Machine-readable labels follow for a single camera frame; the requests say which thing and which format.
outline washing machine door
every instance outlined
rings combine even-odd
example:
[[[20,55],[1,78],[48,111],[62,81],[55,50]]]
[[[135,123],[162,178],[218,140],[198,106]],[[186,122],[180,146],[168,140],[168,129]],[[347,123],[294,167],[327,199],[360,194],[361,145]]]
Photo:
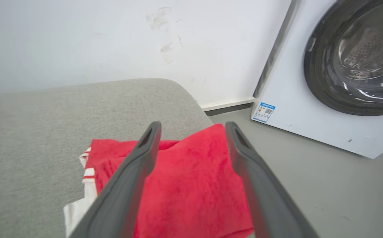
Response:
[[[383,0],[337,2],[308,41],[304,72],[328,107],[383,115]]]

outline red towel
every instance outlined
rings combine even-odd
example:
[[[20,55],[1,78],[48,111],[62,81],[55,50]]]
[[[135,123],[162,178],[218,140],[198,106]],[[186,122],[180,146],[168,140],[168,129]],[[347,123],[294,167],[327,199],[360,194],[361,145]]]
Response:
[[[102,191],[137,141],[93,140],[87,168]],[[221,124],[184,140],[163,140],[146,178],[134,237],[246,237],[253,232],[241,178]]]

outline washing machine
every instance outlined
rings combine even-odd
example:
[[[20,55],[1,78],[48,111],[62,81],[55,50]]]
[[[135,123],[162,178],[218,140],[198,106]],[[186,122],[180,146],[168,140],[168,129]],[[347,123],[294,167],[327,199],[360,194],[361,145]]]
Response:
[[[383,153],[383,0],[297,0],[284,24],[251,119]]]

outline white wall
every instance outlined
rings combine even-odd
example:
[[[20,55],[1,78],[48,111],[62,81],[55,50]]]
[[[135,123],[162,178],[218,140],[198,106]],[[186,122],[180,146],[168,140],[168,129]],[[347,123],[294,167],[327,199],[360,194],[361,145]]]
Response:
[[[161,77],[250,98],[290,0],[0,0],[0,93]]]

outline gray fabric upholstery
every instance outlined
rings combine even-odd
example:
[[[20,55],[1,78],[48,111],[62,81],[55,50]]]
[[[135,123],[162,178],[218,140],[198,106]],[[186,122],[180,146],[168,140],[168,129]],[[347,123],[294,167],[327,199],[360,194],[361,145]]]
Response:
[[[64,237],[63,206],[83,196],[78,156],[92,139],[162,139],[212,124],[165,79],[122,80],[0,95],[0,237]]]

